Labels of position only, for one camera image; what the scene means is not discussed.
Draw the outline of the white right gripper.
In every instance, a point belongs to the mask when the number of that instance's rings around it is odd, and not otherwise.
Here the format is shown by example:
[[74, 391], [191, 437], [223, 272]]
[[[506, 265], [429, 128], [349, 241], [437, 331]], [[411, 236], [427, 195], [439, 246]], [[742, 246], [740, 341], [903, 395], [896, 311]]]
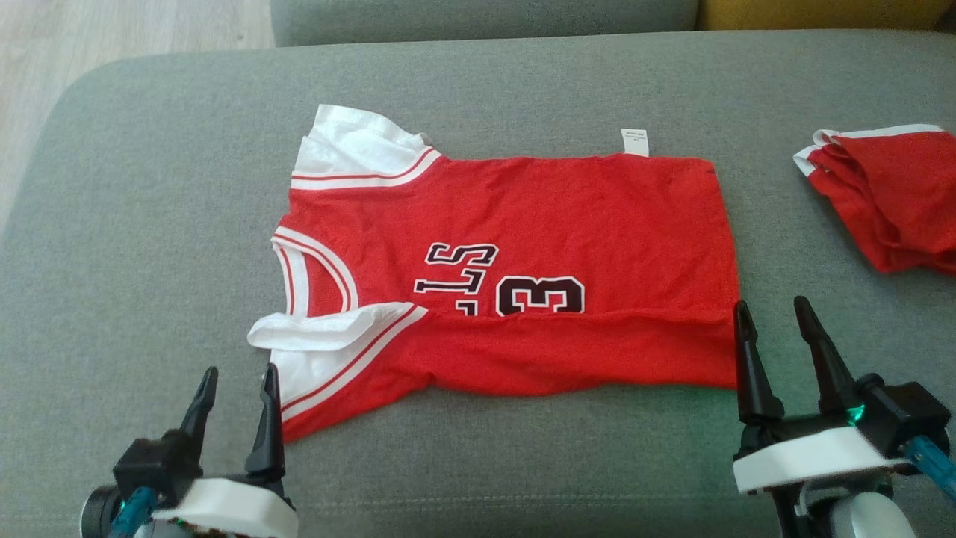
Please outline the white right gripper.
[[[822, 415], [847, 418], [860, 406], [856, 381], [809, 300], [795, 297], [793, 309], [815, 368], [817, 408]], [[745, 425], [732, 463], [738, 493], [907, 466], [901, 457], [885, 456], [857, 427], [826, 418], [783, 420], [784, 406], [769, 385], [754, 318], [744, 300], [735, 304], [733, 321], [738, 415]]]

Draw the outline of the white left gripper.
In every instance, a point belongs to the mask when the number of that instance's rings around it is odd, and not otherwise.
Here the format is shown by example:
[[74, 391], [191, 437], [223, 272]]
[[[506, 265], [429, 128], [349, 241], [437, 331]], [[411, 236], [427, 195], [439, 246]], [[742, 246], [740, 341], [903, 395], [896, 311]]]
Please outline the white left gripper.
[[[202, 455], [206, 422], [217, 395], [219, 370], [206, 368], [180, 430], [191, 457]], [[153, 512], [158, 527], [177, 528], [194, 536], [297, 537], [299, 517], [285, 495], [285, 446], [279, 375], [270, 363], [263, 377], [263, 403], [246, 476], [198, 477], [177, 504]]]

